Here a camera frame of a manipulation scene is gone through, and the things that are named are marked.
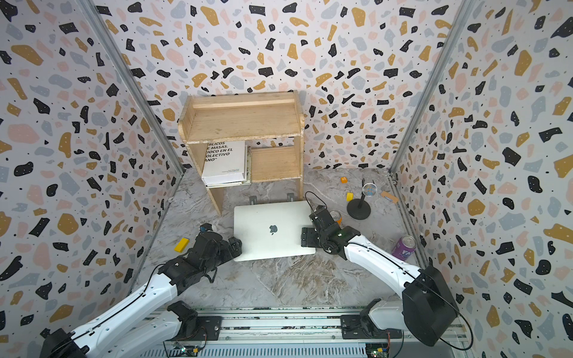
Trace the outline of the silver laptop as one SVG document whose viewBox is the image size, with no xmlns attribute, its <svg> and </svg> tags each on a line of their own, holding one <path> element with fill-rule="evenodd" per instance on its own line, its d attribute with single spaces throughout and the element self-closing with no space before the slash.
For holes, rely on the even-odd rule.
<svg viewBox="0 0 573 358">
<path fill-rule="evenodd" d="M 316 253 L 301 245 L 301 230 L 312 226 L 304 201 L 255 204 L 234 208 L 234 237 L 242 242 L 236 262 Z"/>
</svg>

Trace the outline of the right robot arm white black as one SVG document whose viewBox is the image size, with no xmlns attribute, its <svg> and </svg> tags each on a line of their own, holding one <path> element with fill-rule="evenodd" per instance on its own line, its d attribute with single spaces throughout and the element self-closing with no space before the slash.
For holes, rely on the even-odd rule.
<svg viewBox="0 0 573 358">
<path fill-rule="evenodd" d="M 384 309 L 375 299 L 360 314 L 357 324 L 368 337 L 379 337 L 388 330 L 406 330 L 422 344 L 433 347 L 459 316 L 458 306 L 443 275 L 432 266 L 408 264 L 371 243 L 352 227 L 341 228 L 328 209 L 319 205 L 310 214 L 313 228 L 303 228 L 301 245 L 321 248 L 357 264 L 376 276 L 401 297 L 399 310 Z"/>
</svg>

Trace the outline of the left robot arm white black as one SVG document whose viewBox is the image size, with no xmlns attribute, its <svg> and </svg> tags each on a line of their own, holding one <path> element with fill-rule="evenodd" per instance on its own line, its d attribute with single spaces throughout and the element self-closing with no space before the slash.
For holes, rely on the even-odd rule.
<svg viewBox="0 0 573 358">
<path fill-rule="evenodd" d="M 219 266 L 241 253 L 239 239 L 200 232 L 185 254 L 154 268 L 146 283 L 119 304 L 69 333 L 50 333 L 40 356 L 126 357 L 166 340 L 207 340 L 197 311 L 178 297 L 203 278 L 213 283 Z"/>
</svg>

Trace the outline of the orange soda can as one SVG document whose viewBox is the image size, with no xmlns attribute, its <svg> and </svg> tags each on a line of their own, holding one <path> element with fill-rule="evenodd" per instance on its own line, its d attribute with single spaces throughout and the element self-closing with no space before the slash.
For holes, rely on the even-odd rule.
<svg viewBox="0 0 573 358">
<path fill-rule="evenodd" d="M 337 210 L 332 210 L 332 211 L 330 212 L 330 214 L 331 214 L 332 219 L 333 219 L 338 225 L 341 225 L 341 224 L 342 224 L 343 218 L 342 218 L 342 215 L 341 215 L 341 213 L 340 213 L 339 211 L 337 211 Z"/>
</svg>

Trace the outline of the yellow rectangular block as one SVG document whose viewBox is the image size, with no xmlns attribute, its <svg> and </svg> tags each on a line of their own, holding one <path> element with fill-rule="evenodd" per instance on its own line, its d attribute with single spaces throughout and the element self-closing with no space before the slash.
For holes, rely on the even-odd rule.
<svg viewBox="0 0 573 358">
<path fill-rule="evenodd" d="M 190 240 L 187 238 L 181 238 L 177 245 L 174 247 L 174 250 L 178 253 L 182 253 L 184 249 L 188 246 Z"/>
</svg>

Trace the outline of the microphone on black stand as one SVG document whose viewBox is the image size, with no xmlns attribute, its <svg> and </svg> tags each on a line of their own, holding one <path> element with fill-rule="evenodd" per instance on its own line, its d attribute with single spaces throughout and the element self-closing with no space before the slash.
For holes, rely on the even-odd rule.
<svg viewBox="0 0 573 358">
<path fill-rule="evenodd" d="M 366 182 L 363 180 L 361 197 L 352 199 L 347 204 L 347 213 L 349 216 L 356 220 L 368 219 L 372 209 L 366 199 L 375 196 L 377 192 L 378 187 L 373 181 Z"/>
</svg>

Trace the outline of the small wooden stick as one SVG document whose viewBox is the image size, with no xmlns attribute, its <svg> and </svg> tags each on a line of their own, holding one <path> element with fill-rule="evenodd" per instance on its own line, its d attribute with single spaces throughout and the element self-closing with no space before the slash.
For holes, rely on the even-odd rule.
<svg viewBox="0 0 573 358">
<path fill-rule="evenodd" d="M 398 197 L 396 197 L 395 195 L 393 195 L 393 194 L 391 194 L 391 193 L 389 193 L 389 192 L 383 191 L 383 192 L 381 193 L 381 196 L 382 196 L 383 198 L 386 198 L 388 201 L 391 201 L 391 202 L 394 203 L 394 204 L 398 204 L 398 202 L 399 202 Z"/>
</svg>

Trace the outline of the white book black text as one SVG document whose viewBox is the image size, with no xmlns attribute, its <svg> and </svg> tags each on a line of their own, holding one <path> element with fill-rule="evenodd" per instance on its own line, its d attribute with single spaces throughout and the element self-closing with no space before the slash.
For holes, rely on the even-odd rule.
<svg viewBox="0 0 573 358">
<path fill-rule="evenodd" d="M 209 143 L 201 179 L 206 186 L 244 182 L 247 179 L 246 142 Z"/>
</svg>

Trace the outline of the wooden shelf unit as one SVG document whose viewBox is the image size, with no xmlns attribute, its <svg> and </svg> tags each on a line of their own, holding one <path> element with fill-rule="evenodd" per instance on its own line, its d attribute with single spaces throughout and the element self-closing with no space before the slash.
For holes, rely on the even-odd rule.
<svg viewBox="0 0 573 358">
<path fill-rule="evenodd" d="M 292 146 L 251 150 L 251 182 L 297 180 L 303 199 L 304 115 L 296 91 L 189 96 L 178 132 L 198 174 L 209 143 L 292 138 Z"/>
</svg>

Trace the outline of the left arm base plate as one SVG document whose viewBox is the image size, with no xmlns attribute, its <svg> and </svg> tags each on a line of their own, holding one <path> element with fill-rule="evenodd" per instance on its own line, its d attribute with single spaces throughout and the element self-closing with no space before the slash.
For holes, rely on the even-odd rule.
<svg viewBox="0 0 573 358">
<path fill-rule="evenodd" d="M 221 328 L 222 316 L 199 316 L 184 322 L 167 341 L 217 341 Z"/>
</svg>

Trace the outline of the aluminium rail frame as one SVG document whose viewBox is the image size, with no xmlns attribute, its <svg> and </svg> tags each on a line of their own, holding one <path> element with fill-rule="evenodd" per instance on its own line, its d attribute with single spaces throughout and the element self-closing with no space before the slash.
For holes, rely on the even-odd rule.
<svg viewBox="0 0 573 358">
<path fill-rule="evenodd" d="M 433 347 L 402 330 L 401 339 L 345 340 L 340 316 L 358 308 L 198 310 L 222 316 L 217 341 L 164 341 L 126 357 L 473 357 L 461 321 Z"/>
</svg>

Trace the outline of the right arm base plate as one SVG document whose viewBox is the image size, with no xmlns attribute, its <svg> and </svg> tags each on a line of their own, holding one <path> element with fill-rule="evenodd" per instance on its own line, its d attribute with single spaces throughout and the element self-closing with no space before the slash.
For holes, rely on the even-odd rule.
<svg viewBox="0 0 573 358">
<path fill-rule="evenodd" d="M 382 330 L 374 325 L 368 316 L 340 316 L 342 336 L 345 340 L 385 340 L 388 337 L 401 339 L 403 332 L 397 329 Z"/>
</svg>

